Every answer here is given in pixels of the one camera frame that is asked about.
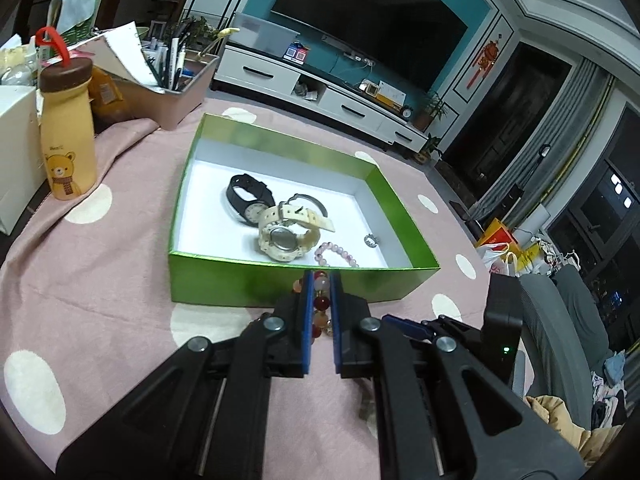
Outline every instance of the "watch face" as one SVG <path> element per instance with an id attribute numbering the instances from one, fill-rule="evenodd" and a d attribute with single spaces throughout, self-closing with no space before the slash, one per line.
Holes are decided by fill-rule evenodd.
<path id="1" fill-rule="evenodd" d="M 269 206 L 262 202 L 250 204 L 244 210 L 244 218 L 246 218 L 249 222 L 257 224 L 260 221 L 260 215 L 262 214 L 262 212 L 267 210 L 268 208 Z"/>

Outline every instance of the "brown bottle cap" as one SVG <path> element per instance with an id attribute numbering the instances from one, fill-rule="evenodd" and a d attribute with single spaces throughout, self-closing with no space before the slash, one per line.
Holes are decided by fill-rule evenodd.
<path id="1" fill-rule="evenodd" d="M 40 73 L 40 91 L 60 92 L 74 88 L 89 81 L 93 69 L 94 62 L 86 57 L 73 57 L 67 66 L 59 61 Z"/>

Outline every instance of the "blue cloth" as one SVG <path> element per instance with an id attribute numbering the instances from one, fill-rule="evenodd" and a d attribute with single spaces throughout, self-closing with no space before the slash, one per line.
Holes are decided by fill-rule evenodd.
<path id="1" fill-rule="evenodd" d="M 625 353 L 618 352 L 604 361 L 604 375 L 607 383 L 612 388 L 618 384 L 625 375 Z"/>

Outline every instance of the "yellow bottle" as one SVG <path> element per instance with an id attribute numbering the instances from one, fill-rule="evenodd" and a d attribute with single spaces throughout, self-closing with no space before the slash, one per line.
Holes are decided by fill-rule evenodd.
<path id="1" fill-rule="evenodd" d="M 84 57 L 69 59 L 68 53 L 62 57 L 40 74 L 44 98 L 40 141 L 53 196 L 72 200 L 89 191 L 97 178 L 87 91 L 93 63 Z"/>

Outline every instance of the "drawer handle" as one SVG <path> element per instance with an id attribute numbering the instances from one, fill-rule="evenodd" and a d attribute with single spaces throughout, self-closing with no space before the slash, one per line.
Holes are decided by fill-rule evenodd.
<path id="1" fill-rule="evenodd" d="M 260 72 L 259 70 L 256 70 L 255 68 L 249 68 L 248 66 L 243 66 L 242 69 L 245 72 L 248 72 L 248 73 L 251 73 L 251 74 L 261 75 L 262 77 L 265 77 L 267 79 L 273 79 L 273 75 L 267 74 L 266 72 Z"/>
<path id="2" fill-rule="evenodd" d="M 342 106 L 342 108 L 344 108 L 348 112 L 351 112 L 352 114 L 357 115 L 360 118 L 364 117 L 364 114 L 361 114 L 360 112 L 357 112 L 356 110 L 351 110 L 351 108 L 349 108 L 348 106 L 345 106 L 345 105 L 341 105 L 341 106 Z"/>
<path id="3" fill-rule="evenodd" d="M 406 140 L 407 142 L 413 142 L 413 139 L 410 139 L 409 137 L 407 137 L 406 135 L 401 134 L 400 132 L 396 132 L 396 135 L 398 137 L 400 137 L 401 139 Z"/>

